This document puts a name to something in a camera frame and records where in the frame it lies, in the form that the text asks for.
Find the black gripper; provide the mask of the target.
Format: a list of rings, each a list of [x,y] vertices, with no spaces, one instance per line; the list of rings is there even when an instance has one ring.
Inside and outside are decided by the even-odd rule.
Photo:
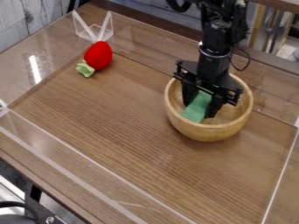
[[[227,71],[213,78],[195,61],[179,59],[172,76],[181,82],[181,99],[185,106],[191,104],[199,91],[213,95],[205,111],[207,118],[217,114],[224,103],[237,105],[243,87]]]

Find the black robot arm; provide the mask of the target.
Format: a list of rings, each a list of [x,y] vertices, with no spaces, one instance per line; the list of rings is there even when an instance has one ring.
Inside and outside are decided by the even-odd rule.
[[[200,10],[199,59],[176,62],[184,112],[195,121],[216,116],[224,104],[239,103],[244,88],[232,78],[232,51],[248,33],[248,0],[165,0],[173,11]]]

